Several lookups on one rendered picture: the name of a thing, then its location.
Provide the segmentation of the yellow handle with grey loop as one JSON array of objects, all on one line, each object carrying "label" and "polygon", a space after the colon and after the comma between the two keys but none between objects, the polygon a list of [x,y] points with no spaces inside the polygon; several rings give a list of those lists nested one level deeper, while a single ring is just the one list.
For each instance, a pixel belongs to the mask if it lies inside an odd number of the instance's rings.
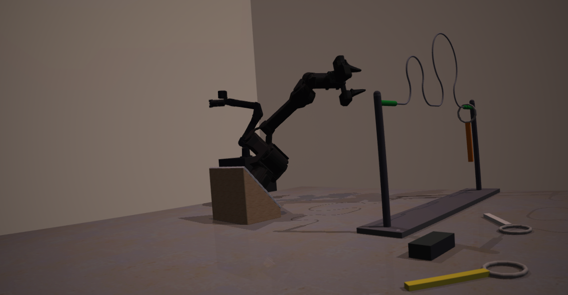
[{"label": "yellow handle with grey loop", "polygon": [[[523,268],[523,271],[516,273],[498,273],[495,271],[490,271],[486,268],[493,265],[512,265],[519,268]],[[485,263],[481,266],[481,269],[462,271],[456,274],[440,275],[437,277],[418,279],[415,281],[404,282],[404,288],[408,291],[427,289],[430,287],[439,287],[443,285],[448,285],[451,283],[466,282],[472,279],[486,278],[489,276],[499,277],[499,278],[517,278],[528,273],[527,265],[520,264],[516,261],[491,261]]]}]

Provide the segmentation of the orange handle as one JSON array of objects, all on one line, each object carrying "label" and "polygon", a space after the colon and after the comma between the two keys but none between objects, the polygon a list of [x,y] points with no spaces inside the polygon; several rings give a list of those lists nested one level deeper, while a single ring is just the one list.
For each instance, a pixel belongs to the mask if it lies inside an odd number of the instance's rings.
[{"label": "orange handle", "polygon": [[476,108],[475,108],[473,105],[469,104],[469,103],[463,104],[462,106],[471,106],[471,107],[474,109],[474,113],[475,113],[473,119],[471,119],[470,121],[464,121],[464,120],[462,120],[462,118],[460,117],[460,110],[461,110],[461,108],[459,108],[459,109],[457,110],[457,117],[460,119],[460,121],[462,121],[463,123],[466,123],[467,156],[468,156],[468,160],[469,160],[468,162],[474,162],[474,159],[473,159],[473,145],[472,145],[472,140],[471,140],[471,126],[470,126],[470,123],[471,123],[474,119],[476,119],[477,112],[476,112]]}]

